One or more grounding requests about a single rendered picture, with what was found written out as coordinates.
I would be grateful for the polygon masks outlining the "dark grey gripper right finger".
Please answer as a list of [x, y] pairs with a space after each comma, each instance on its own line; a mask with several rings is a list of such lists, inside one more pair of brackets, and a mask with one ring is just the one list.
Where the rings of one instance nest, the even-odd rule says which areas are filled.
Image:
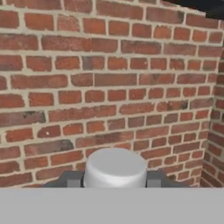
[[162, 171], [147, 171], [146, 187], [180, 188], [186, 185], [169, 179]]

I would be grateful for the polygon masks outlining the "white round shaker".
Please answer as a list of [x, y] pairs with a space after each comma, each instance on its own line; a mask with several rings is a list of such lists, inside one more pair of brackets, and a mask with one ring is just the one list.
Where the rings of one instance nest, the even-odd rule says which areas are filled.
[[106, 148], [93, 152], [84, 173], [86, 188], [141, 188], [146, 186], [147, 164], [135, 152]]

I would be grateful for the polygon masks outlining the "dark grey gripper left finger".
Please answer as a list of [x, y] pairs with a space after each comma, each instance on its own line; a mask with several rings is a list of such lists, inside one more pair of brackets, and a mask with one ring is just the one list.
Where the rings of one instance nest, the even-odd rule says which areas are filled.
[[43, 187], [82, 188], [83, 171], [64, 171], [56, 180], [43, 184]]

